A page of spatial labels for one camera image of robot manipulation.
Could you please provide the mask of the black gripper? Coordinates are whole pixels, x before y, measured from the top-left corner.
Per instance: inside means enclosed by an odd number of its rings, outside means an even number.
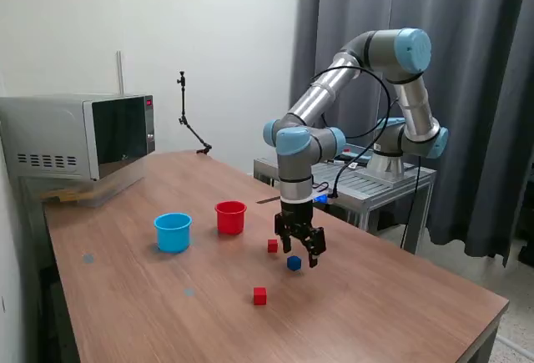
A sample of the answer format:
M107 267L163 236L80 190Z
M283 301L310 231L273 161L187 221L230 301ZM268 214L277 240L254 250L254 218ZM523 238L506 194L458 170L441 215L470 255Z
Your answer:
M291 234L302 234L301 243L308 252L309 267L318 265L318 259L325 252L323 227L312 227L313 203L311 200L299 204L281 202L281 214L275 215L275 234L280 237L285 254L291 251Z

